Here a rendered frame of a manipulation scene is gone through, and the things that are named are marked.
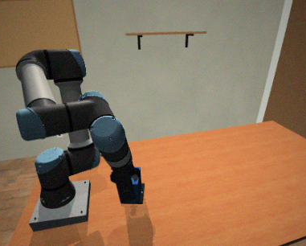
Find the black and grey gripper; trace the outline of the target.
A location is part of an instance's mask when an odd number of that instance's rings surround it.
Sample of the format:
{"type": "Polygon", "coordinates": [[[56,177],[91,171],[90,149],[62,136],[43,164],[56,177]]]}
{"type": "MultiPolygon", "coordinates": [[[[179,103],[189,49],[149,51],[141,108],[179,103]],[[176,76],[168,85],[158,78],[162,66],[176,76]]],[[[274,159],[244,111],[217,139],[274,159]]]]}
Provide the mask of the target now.
{"type": "MultiPolygon", "coordinates": [[[[123,165],[121,167],[112,167],[112,166],[111,167],[113,169],[122,169],[122,168],[126,167],[127,165],[129,166],[129,172],[130,172],[131,178],[134,178],[134,180],[135,180],[134,182],[136,182],[138,180],[138,178],[140,177],[141,173],[140,173],[140,170],[138,168],[135,168],[134,165],[133,165],[132,154],[130,156],[129,161],[125,165],[123,165]]],[[[112,182],[115,183],[115,179],[113,177],[113,173],[112,173],[110,179],[111,179],[112,182]]]]}

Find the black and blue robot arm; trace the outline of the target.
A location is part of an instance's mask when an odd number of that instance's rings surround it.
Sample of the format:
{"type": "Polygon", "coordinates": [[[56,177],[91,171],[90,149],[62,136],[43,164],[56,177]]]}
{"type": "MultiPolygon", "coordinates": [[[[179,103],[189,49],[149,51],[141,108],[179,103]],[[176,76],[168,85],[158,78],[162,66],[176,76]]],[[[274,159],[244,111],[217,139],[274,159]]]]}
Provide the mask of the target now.
{"type": "MultiPolygon", "coordinates": [[[[129,161],[131,152],[124,127],[108,102],[99,92],[81,92],[86,67],[77,50],[31,51],[18,61],[15,71],[26,106],[16,113],[22,139],[32,141],[63,133],[70,138],[68,150],[49,149],[35,159],[44,207],[56,209],[70,203],[75,186],[69,176],[98,167],[100,156],[112,167],[129,161]],[[59,87],[63,104],[56,104],[47,80],[54,80],[59,87]]],[[[135,199],[129,166],[112,168],[112,172],[120,202],[135,199]]]]}

